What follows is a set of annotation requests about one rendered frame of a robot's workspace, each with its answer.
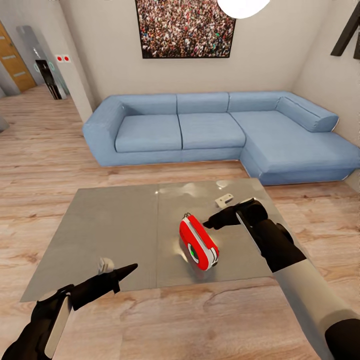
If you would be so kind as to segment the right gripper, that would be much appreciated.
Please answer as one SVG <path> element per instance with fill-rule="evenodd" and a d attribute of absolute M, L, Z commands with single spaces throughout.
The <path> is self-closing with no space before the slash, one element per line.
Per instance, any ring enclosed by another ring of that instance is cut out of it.
<path fill-rule="evenodd" d="M 202 225 L 206 228 L 214 228 L 215 230 L 219 230 L 224 226 L 232 226 L 236 224 L 232 224 L 228 219 L 228 211 L 231 206 L 228 206 L 224 210 L 214 214 L 211 216 L 208 221 L 204 222 Z"/>

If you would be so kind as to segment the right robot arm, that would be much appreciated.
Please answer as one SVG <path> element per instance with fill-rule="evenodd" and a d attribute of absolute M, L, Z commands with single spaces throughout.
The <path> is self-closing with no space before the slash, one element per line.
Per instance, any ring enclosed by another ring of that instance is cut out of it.
<path fill-rule="evenodd" d="M 219 230 L 242 225 L 290 304 L 298 323 L 321 360 L 360 360 L 360 315 L 294 245 L 288 230 L 268 219 L 254 198 L 227 206 L 230 193 L 216 199 L 217 213 L 202 225 Z"/>

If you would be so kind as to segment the radio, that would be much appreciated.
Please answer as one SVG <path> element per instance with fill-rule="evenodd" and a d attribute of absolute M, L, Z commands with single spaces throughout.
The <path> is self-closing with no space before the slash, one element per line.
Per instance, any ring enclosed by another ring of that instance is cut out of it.
<path fill-rule="evenodd" d="M 219 250 L 196 217 L 185 215 L 179 234 L 200 269 L 207 271 L 218 264 Z"/>

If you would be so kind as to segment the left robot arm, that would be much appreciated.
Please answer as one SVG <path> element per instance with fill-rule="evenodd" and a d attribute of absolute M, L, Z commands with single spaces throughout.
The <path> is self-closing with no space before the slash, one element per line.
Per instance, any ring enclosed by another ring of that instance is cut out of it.
<path fill-rule="evenodd" d="M 72 311 L 108 293 L 120 293 L 119 282 L 138 267 L 138 263 L 114 269 L 110 258 L 100 258 L 97 274 L 74 286 L 48 292 L 37 302 L 19 338 L 1 360 L 52 360 L 63 330 Z"/>

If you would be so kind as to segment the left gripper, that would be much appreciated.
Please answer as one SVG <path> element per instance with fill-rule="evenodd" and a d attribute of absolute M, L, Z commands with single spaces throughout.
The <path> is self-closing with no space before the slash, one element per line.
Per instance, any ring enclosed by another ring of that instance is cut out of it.
<path fill-rule="evenodd" d="M 127 267 L 102 273 L 100 276 L 95 275 L 86 280 L 87 292 L 90 302 L 108 293 L 120 293 L 119 282 L 138 267 L 138 263 L 131 264 Z"/>

